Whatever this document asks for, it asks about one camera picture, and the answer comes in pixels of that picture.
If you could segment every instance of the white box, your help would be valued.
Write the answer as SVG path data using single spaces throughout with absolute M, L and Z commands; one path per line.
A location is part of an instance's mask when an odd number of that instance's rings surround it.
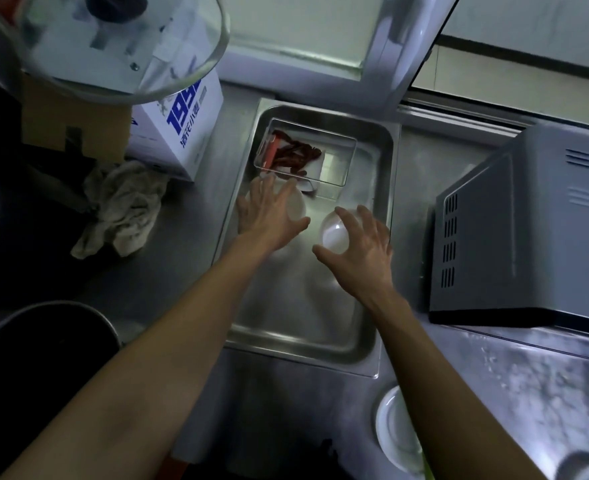
M 222 104 L 219 77 L 212 70 L 178 94 L 133 106 L 126 156 L 194 182 Z

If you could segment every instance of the clear plastic container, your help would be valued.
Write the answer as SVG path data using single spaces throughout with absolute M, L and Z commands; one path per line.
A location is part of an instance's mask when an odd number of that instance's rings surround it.
M 293 175 L 290 168 L 273 165 L 276 151 L 289 145 L 275 136 L 274 131 L 283 131 L 292 140 L 307 143 L 321 151 L 321 156 L 309 161 L 303 168 L 305 175 Z M 356 139 L 338 133 L 273 118 L 257 151 L 254 165 L 262 171 L 272 171 L 283 178 L 297 177 L 309 182 L 309 190 L 316 190 L 318 183 L 343 187 L 346 184 L 350 163 L 356 151 Z

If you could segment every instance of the forearm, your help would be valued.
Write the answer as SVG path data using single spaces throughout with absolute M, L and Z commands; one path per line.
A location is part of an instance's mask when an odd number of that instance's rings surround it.
M 265 251 L 245 236 L 74 397 L 4 479 L 149 479 L 214 365 Z
M 544 480 L 394 292 L 367 306 L 437 480 Z

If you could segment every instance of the metal counter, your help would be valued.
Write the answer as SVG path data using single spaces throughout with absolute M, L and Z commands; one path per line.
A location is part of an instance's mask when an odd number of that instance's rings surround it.
M 214 256 L 258 100 L 265 96 L 232 86 L 223 90 L 225 103 L 197 182 L 173 182 L 146 247 L 96 276 L 77 297 L 105 313 L 126 341 L 172 306 Z M 417 129 L 425 125 L 400 120 L 405 126 L 392 214 L 395 285 L 467 384 L 552 479 L 569 453 L 589 451 L 589 360 L 571 354 L 567 337 L 568 353 L 559 353 L 555 334 L 522 331 L 542 345 L 532 347 L 433 325 L 423 313 L 434 198 L 510 131 L 489 132 L 471 143 L 452 137 L 474 131 L 461 122 L 441 118 L 427 132 Z M 410 479 L 386 459 L 374 433 L 375 409 L 395 383 L 385 352 L 379 376 L 371 379 L 224 349 L 173 454 L 267 478 L 331 438 L 340 465 L 355 479 Z

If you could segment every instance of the hand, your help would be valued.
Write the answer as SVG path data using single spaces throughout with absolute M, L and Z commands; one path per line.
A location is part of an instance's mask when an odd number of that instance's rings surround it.
M 369 306 L 375 295 L 394 289 L 390 270 L 390 231 L 362 205 L 359 205 L 357 212 L 363 221 L 363 227 L 346 209 L 337 207 L 335 211 L 345 224 L 350 238 L 347 251 L 335 254 L 316 245 L 312 252 L 330 268 L 341 288 L 365 306 Z
M 296 180 L 290 179 L 274 194 L 274 175 L 256 177 L 250 183 L 250 201 L 237 198 L 239 234 L 249 235 L 268 253 L 284 247 L 310 225 L 310 218 L 298 221 L 288 217 L 286 202 L 296 188 Z

